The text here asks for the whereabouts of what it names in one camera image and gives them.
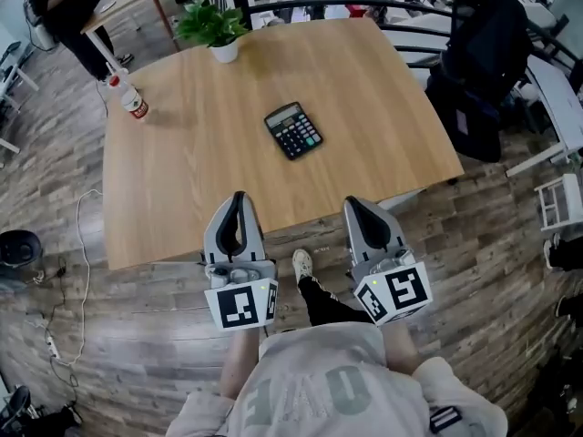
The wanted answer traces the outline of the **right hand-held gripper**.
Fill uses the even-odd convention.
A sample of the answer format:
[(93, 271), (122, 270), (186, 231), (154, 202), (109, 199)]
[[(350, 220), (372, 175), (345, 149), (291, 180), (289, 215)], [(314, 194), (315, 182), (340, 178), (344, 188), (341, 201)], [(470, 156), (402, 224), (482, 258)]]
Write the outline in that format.
[(401, 226), (390, 212), (348, 196), (343, 225), (352, 257), (353, 295), (376, 326), (410, 317), (433, 301), (425, 264), (405, 246)]

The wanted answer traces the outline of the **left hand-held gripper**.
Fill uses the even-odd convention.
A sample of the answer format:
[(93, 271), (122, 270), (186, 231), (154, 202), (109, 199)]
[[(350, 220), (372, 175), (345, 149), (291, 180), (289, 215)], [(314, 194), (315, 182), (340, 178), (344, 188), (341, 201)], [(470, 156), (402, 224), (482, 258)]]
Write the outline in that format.
[[(279, 283), (276, 264), (265, 259), (261, 224), (250, 196), (236, 191), (224, 201), (204, 233), (204, 294), (220, 331), (246, 330), (273, 323)], [(216, 263), (232, 260), (252, 261)]]

